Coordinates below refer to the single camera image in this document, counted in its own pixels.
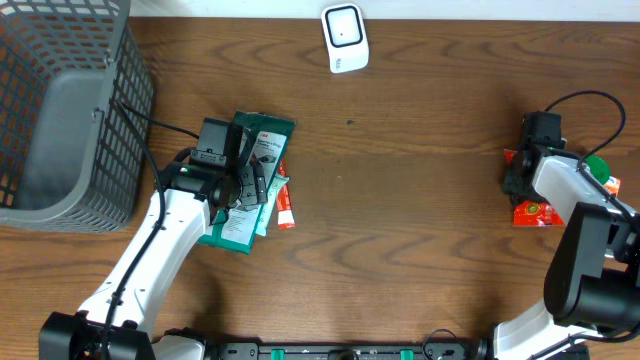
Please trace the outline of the white green 3M package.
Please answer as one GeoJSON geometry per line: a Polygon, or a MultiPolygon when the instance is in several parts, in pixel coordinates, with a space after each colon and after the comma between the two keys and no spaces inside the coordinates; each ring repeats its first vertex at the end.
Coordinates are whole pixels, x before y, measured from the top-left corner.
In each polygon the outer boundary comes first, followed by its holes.
{"type": "MultiPolygon", "coordinates": [[[[263,113],[240,111],[235,114],[233,122],[243,127],[236,174],[251,161],[259,161],[264,168],[268,188],[276,174],[288,177],[281,172],[282,158],[296,122],[263,113]]],[[[265,204],[241,204],[239,199],[236,200],[228,210],[217,213],[212,228],[198,242],[248,254],[258,236],[256,226],[265,204]]]]}

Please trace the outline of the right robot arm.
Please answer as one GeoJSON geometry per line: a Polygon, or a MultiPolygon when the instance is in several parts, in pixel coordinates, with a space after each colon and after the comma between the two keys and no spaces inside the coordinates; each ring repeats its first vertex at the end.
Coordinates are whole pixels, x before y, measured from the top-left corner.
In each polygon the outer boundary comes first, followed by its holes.
{"type": "Polygon", "coordinates": [[[562,218],[565,230],[544,296],[494,330],[495,359],[549,359],[583,341],[639,335],[639,214],[612,196],[574,154],[535,146],[510,172],[562,218]]]}

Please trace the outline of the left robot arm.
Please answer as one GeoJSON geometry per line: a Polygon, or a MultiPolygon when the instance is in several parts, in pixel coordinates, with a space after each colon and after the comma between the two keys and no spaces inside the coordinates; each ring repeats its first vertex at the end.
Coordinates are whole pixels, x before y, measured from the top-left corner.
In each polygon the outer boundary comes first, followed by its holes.
{"type": "Polygon", "coordinates": [[[153,339],[159,310],[201,237],[231,225],[231,213],[259,209],[273,167],[171,162],[136,235],[100,287],[73,314],[52,313],[39,334],[42,359],[212,359],[216,346],[190,329],[153,339]]]}

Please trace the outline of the red candy bag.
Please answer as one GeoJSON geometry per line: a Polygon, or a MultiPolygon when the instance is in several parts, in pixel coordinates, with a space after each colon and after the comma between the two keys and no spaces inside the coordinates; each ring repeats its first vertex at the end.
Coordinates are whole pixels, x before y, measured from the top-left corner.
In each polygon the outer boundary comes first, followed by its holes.
{"type": "MultiPolygon", "coordinates": [[[[621,180],[610,176],[603,187],[613,196],[619,195],[621,180]]],[[[515,206],[513,225],[516,227],[564,226],[565,223],[557,211],[547,202],[525,201],[515,206]]]]}

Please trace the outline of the green lid white jar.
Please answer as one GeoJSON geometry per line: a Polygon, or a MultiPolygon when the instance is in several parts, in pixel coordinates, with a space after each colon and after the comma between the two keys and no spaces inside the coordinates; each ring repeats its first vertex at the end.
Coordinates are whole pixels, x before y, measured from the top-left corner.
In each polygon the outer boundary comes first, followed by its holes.
{"type": "Polygon", "coordinates": [[[586,164],[590,174],[601,185],[604,185],[609,181],[611,170],[609,165],[603,158],[597,155],[590,155],[586,158],[586,164]]]}

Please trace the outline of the red tube package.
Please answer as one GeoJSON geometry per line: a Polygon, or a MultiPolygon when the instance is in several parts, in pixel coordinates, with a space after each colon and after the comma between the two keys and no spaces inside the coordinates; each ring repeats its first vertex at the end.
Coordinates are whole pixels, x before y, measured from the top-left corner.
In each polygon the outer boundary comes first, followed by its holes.
{"type": "Polygon", "coordinates": [[[296,226],[288,183],[280,189],[276,198],[277,220],[280,229],[290,229],[296,226]]]}

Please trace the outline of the mint green wipes pack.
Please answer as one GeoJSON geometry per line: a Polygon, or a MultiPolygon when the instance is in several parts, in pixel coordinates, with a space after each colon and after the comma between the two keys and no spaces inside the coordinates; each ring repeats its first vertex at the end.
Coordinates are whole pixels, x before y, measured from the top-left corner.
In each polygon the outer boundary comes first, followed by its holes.
{"type": "Polygon", "coordinates": [[[289,178],[276,174],[268,188],[268,201],[262,206],[258,223],[256,226],[256,234],[260,236],[267,235],[267,227],[273,212],[273,208],[276,205],[276,199],[280,190],[288,183],[289,178]]]}

